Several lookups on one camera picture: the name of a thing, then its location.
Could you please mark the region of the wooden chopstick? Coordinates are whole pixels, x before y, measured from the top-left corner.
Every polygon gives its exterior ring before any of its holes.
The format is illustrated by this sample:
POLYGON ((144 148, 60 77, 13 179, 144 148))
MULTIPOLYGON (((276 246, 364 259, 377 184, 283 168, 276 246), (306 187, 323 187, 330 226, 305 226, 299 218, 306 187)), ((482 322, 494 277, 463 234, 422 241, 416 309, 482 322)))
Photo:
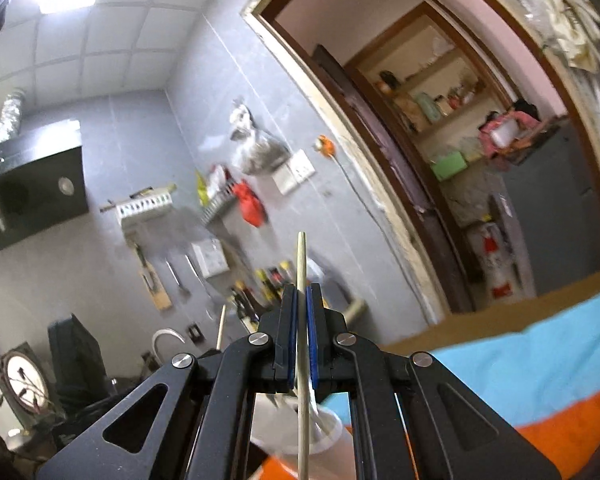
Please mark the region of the wooden chopstick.
POLYGON ((297 236, 297 359, 298 392, 298 478, 309 479, 309 452, 311 441, 310 364, 308 322, 306 322, 306 233, 297 236))
POLYGON ((226 312, 227 312, 227 304, 223 304, 223 307, 221 308, 221 312, 220 312, 218 333, 216 334, 216 341, 215 341, 215 350, 218 350, 218 351, 222 350, 224 327, 225 327, 225 321, 226 321, 226 312))

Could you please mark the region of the white perforated utensil holder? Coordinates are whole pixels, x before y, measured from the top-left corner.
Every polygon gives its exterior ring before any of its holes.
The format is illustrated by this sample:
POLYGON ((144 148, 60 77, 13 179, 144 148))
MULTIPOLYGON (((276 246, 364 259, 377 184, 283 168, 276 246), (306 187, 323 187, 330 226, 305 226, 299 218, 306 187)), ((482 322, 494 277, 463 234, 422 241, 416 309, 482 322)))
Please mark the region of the white perforated utensil holder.
MULTIPOLYGON (((309 479, 355 479, 354 444, 338 415, 319 406, 311 416, 309 479)), ((250 441, 268 454, 262 479, 298 479, 298 401, 258 393, 250 441)))

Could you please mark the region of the chrome sink faucet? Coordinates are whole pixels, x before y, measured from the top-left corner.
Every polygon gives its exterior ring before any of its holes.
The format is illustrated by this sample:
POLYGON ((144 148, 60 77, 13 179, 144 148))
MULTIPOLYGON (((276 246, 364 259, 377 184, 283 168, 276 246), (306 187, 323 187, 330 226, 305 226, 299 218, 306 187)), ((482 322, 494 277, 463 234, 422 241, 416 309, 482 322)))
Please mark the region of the chrome sink faucet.
POLYGON ((151 336, 151 352, 156 360, 163 364, 175 353, 175 348, 183 348, 185 338, 173 328, 160 328, 151 336))

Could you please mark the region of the dark soy sauce bottle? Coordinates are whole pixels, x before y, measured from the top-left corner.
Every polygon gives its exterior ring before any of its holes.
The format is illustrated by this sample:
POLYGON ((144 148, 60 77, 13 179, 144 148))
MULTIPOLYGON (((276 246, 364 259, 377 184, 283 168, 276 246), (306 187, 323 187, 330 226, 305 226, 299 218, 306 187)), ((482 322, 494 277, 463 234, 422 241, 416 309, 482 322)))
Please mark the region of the dark soy sauce bottle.
POLYGON ((238 282, 230 288, 230 300, 236 308, 237 316, 242 325, 250 334, 255 333, 259 327, 259 318, 238 282))

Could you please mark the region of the white paper box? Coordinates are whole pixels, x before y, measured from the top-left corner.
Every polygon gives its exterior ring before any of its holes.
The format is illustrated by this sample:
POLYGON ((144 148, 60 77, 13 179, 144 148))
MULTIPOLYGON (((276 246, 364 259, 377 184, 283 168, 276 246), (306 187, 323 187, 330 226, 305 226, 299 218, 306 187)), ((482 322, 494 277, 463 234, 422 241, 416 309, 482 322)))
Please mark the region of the white paper box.
POLYGON ((230 270, 222 243, 217 238, 193 242, 192 248, 203 278, 214 278, 230 270))

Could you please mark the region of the light blue cloth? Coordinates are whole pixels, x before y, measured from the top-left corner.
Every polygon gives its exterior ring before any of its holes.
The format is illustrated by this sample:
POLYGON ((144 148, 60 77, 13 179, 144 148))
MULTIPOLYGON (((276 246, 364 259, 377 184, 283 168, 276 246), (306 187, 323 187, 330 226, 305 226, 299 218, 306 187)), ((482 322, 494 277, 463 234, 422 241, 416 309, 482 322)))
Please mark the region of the light blue cloth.
POLYGON ((600 294, 519 333, 431 354, 516 428, 600 393, 600 294))

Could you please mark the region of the red white bottle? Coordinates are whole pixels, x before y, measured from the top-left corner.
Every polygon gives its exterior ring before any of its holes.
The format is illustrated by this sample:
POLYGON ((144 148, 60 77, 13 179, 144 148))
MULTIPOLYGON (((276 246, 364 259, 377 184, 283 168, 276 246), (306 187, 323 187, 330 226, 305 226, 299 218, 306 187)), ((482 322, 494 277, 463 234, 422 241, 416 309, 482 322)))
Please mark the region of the red white bottle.
POLYGON ((512 300, 517 292, 516 275, 496 225, 484 222, 476 229, 474 242, 486 282, 486 296, 490 301, 512 300))

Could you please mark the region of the green box on shelf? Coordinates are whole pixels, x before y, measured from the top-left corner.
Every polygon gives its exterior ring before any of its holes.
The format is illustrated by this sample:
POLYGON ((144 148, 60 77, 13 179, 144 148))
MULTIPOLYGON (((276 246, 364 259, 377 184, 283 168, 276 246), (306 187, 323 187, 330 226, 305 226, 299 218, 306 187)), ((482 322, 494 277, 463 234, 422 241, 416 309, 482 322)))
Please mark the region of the green box on shelf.
POLYGON ((460 151, 452 151, 432 162, 430 168, 437 180, 443 182, 467 169, 468 163, 460 151))

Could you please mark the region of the clear bag dried goods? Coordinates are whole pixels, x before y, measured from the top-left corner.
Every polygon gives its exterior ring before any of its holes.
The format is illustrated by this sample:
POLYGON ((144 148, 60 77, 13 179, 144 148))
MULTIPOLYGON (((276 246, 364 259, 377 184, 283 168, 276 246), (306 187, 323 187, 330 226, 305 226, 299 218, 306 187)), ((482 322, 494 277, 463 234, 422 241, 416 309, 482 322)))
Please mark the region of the clear bag dried goods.
POLYGON ((230 112, 230 140, 236 144, 232 165, 246 176, 269 174, 289 158, 290 151, 276 136, 257 127, 250 109, 235 100, 230 112))

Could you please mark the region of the orange cloth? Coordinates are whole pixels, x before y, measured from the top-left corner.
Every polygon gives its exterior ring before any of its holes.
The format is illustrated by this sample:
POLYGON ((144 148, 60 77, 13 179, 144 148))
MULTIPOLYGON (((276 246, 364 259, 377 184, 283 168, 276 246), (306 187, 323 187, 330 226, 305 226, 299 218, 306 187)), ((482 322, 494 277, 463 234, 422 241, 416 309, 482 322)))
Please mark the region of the orange cloth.
POLYGON ((475 393, 544 454, 564 479, 600 479, 600 385, 473 384, 475 393))

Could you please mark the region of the grey refrigerator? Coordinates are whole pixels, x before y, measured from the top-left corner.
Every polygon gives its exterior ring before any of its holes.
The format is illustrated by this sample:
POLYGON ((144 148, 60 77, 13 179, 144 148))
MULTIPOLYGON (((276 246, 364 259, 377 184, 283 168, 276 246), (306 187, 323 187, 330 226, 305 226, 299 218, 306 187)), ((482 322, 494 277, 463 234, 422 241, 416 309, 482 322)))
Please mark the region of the grey refrigerator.
POLYGON ((537 148, 486 173, 489 206, 508 243, 524 296, 600 272, 600 199, 576 129, 558 122, 537 148))

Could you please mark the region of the black range hood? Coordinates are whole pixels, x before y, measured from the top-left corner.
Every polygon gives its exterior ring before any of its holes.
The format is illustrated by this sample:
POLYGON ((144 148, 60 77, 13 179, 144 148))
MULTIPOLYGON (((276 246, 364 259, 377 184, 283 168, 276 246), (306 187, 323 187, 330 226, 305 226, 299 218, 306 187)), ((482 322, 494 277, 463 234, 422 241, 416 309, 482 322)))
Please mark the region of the black range hood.
POLYGON ((0 251, 87 213, 78 120, 0 144, 0 251))

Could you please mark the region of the white wall socket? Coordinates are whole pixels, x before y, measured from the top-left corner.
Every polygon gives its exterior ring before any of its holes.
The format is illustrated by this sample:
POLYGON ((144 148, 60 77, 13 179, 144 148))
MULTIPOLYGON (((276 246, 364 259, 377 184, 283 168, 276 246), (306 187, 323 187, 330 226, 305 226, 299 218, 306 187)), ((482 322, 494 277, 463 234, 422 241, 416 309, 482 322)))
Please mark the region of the white wall socket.
POLYGON ((287 195, 315 173, 309 156, 305 151, 299 150, 272 173, 272 179, 279 193, 287 195))

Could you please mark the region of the orange wall hook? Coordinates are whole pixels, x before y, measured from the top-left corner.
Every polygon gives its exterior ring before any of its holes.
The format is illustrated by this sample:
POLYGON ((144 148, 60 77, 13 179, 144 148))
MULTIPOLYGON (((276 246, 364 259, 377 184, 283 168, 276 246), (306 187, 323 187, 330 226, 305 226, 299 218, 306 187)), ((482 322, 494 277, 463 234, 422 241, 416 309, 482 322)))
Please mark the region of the orange wall hook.
POLYGON ((317 153, 320 153, 322 156, 327 158, 334 158, 336 153, 336 148, 334 142, 330 140, 324 134, 321 134, 316 138, 313 144, 314 150, 317 153))

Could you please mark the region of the white wall rack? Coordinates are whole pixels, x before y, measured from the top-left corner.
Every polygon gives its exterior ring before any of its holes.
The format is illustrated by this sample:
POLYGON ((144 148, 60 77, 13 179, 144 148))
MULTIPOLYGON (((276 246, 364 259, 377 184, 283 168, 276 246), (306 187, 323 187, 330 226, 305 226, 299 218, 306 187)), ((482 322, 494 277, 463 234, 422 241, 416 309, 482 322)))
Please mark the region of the white wall rack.
POLYGON ((99 212, 104 214, 113 211, 120 228, 126 230, 137 223, 158 218, 169 212, 173 207, 172 194, 177 189, 175 183, 162 188, 143 188, 130 195, 127 200, 110 200, 99 208, 99 212))

